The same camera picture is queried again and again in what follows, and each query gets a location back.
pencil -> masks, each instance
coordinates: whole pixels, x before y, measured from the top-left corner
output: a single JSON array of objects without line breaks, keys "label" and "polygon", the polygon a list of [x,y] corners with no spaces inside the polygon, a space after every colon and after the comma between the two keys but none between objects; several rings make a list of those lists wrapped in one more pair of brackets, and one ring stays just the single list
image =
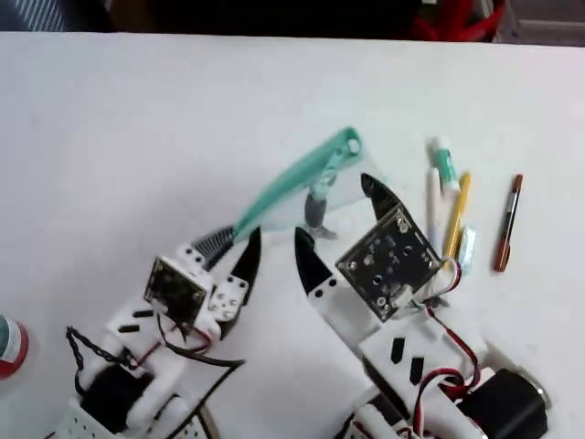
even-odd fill
[{"label": "pencil", "polygon": [[451,213],[451,221],[449,222],[449,231],[447,239],[443,248],[443,256],[445,258],[454,258],[457,250],[457,241],[459,238],[459,225],[461,223],[461,216],[467,204],[467,196],[469,194],[469,186],[472,184],[472,175],[466,173],[461,177],[459,182],[461,185],[461,192],[455,200],[453,210]]}]

red object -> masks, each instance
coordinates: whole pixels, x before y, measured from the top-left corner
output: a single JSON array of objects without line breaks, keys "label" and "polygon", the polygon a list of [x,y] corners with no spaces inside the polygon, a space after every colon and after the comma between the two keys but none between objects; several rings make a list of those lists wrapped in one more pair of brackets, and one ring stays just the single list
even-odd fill
[{"label": "red object", "polygon": [[472,0],[442,0],[439,17],[433,25],[414,18],[411,35],[425,41],[483,41],[491,39],[502,21],[505,0],[494,0],[494,12],[470,26],[467,22],[472,13]]},{"label": "red object", "polygon": [[18,350],[18,354],[16,355],[16,359],[14,361],[3,361],[0,359],[0,380],[5,380],[6,378],[13,375],[17,370],[19,370],[20,366],[22,366],[22,363],[27,357],[28,333],[25,327],[23,327],[20,323],[16,324],[20,330],[20,349]]}]

marker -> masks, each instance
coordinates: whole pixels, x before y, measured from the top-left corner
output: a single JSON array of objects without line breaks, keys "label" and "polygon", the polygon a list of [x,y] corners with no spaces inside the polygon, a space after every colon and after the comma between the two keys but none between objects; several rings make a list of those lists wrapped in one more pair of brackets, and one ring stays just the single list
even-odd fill
[{"label": "marker", "polygon": [[504,227],[502,228],[502,236],[497,248],[497,254],[494,261],[494,270],[503,272],[508,264],[510,258],[510,237],[512,236],[512,227],[514,226],[514,218],[516,217],[516,209],[518,207],[518,199],[520,198],[520,188],[522,187],[522,174],[516,175],[514,184],[512,185],[512,192],[508,197],[508,203],[505,208]]},{"label": "marker", "polygon": [[456,195],[459,193],[459,183],[457,182],[457,173],[453,167],[451,152],[446,146],[447,140],[444,138],[434,138],[431,141],[432,159],[434,165],[439,169],[441,176],[442,190],[445,193]]},{"label": "marker", "polygon": [[445,240],[442,255],[445,258],[454,258],[457,250],[457,238],[459,237],[459,224],[461,223],[461,216],[467,204],[467,196],[469,194],[469,186],[472,184],[472,175],[470,173],[463,174],[461,177],[461,192],[455,200],[455,205],[451,213],[451,222],[449,223],[449,232]]},{"label": "marker", "polygon": [[439,230],[441,230],[441,213],[439,212],[441,205],[441,181],[439,179],[439,169],[436,167],[432,167],[429,171],[427,184],[427,213],[429,215],[427,221],[429,225],[429,242],[439,257],[441,257],[441,237],[439,236]]}]

hole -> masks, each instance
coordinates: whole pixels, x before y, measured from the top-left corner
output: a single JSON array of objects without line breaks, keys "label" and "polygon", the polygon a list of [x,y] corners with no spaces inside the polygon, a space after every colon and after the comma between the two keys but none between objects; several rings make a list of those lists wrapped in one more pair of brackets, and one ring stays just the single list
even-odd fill
[{"label": "hole", "polygon": [[152,309],[145,309],[144,311],[134,311],[132,313],[132,317],[134,317],[134,318],[152,317],[152,316],[154,316],[154,311]]},{"label": "hole", "polygon": [[410,363],[410,382],[415,386],[422,380],[423,357],[414,357]]},{"label": "hole", "polygon": [[122,325],[118,328],[120,334],[127,334],[129,332],[138,332],[140,327],[138,325]]},{"label": "hole", "polygon": [[399,364],[402,361],[402,355],[404,354],[404,341],[404,337],[396,337],[392,342],[390,359],[394,364]]}]

red wire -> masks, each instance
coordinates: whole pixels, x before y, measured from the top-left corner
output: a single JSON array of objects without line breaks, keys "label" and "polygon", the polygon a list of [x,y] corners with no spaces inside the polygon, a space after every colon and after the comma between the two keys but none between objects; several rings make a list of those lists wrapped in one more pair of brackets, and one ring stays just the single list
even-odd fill
[{"label": "red wire", "polygon": [[437,323],[439,323],[439,325],[441,325],[442,327],[445,328],[445,330],[447,331],[447,334],[449,335],[449,337],[451,337],[451,339],[457,344],[457,346],[459,346],[463,352],[465,352],[465,355],[467,355],[469,357],[469,359],[472,361],[473,364],[473,378],[471,380],[471,382],[469,384],[467,384],[466,386],[463,386],[460,389],[460,392],[463,392],[463,394],[467,393],[470,389],[472,389],[473,387],[475,387],[477,384],[479,384],[479,381],[482,378],[482,371],[479,367],[479,359],[477,358],[477,356],[475,355],[475,352],[473,352],[473,350],[469,347],[469,345],[467,343],[465,343],[461,337],[459,337],[452,329],[450,329],[449,327],[447,327],[447,325],[445,325],[442,320],[440,320],[434,313],[434,311],[427,306],[427,313],[429,313],[429,316],[431,316]]},{"label": "red wire", "polygon": [[370,433],[367,432],[366,428],[360,421],[354,421],[354,425],[356,426],[357,430],[362,433],[367,439],[374,439]]},{"label": "red wire", "polygon": [[429,385],[431,380],[445,375],[448,377],[455,378],[454,386],[446,386],[441,385],[441,389],[445,392],[445,394],[452,400],[461,399],[465,396],[473,387],[475,387],[482,378],[482,371],[479,367],[479,359],[475,355],[475,352],[465,343],[452,329],[447,327],[442,320],[440,320],[434,313],[434,311],[429,307],[425,307],[427,313],[430,317],[432,317],[439,325],[445,328],[447,334],[451,339],[459,346],[463,352],[470,358],[473,363],[473,377],[469,384],[465,384],[465,378],[463,377],[462,373],[457,369],[452,368],[440,368],[435,369],[429,372],[429,374],[424,377],[422,380],[420,387],[419,387],[419,395],[417,396],[417,400],[414,406],[414,415],[412,419],[412,425],[414,428],[414,433],[417,435],[421,435],[420,431],[420,421],[421,421],[421,397],[422,393],[424,392],[425,388]]},{"label": "red wire", "polygon": [[[172,327],[172,328],[169,330],[169,332],[173,332],[175,329],[176,329],[176,325],[174,325],[174,326],[173,326],[173,327]],[[199,352],[207,351],[207,350],[209,349],[209,347],[211,347],[211,342],[212,342],[212,339],[211,339],[211,337],[209,336],[209,334],[208,334],[207,332],[205,332],[205,331],[202,331],[201,329],[197,329],[197,328],[194,328],[194,329],[195,329],[195,331],[196,331],[196,332],[197,332],[197,333],[198,333],[198,334],[199,334],[199,335],[200,335],[202,338],[204,338],[204,339],[205,339],[205,344],[204,344],[203,346],[200,346],[200,347],[198,347],[198,348],[193,348],[193,349],[190,349],[190,351],[191,351],[191,352],[195,352],[195,353],[199,353]],[[144,364],[144,362],[145,362],[145,361],[146,361],[146,360],[147,360],[147,359],[148,359],[148,358],[149,358],[149,357],[150,357],[150,356],[151,356],[151,355],[152,355],[152,354],[153,354],[153,353],[154,353],[154,352],[155,352],[157,349],[159,349],[161,346],[162,346],[162,345],[161,345],[161,342],[160,342],[160,341],[158,341],[158,342],[156,342],[154,345],[152,345],[152,346],[151,346],[151,347],[150,347],[150,348],[149,348],[149,349],[146,351],[146,353],[140,357],[140,359],[137,359],[137,360],[136,360],[136,367],[138,367],[138,366],[142,366],[142,365]]]},{"label": "red wire", "polygon": [[465,379],[463,378],[463,375],[461,374],[461,372],[459,370],[453,369],[453,368],[435,369],[435,370],[432,370],[431,372],[429,372],[426,377],[424,377],[424,379],[420,383],[419,395],[417,396],[417,401],[414,405],[414,416],[412,419],[414,433],[417,434],[418,436],[421,436],[421,433],[422,433],[420,431],[420,407],[421,407],[421,401],[422,401],[422,399],[421,399],[422,393],[425,391],[426,387],[429,385],[429,383],[432,380],[434,380],[435,378],[437,378],[441,375],[444,375],[446,377],[455,378],[455,380],[456,380],[455,384],[458,386],[461,386],[462,384],[465,383]]},{"label": "red wire", "polygon": [[396,434],[399,436],[401,436],[403,433],[406,433],[406,439],[412,439],[412,431],[409,427],[402,427],[396,432]]}]

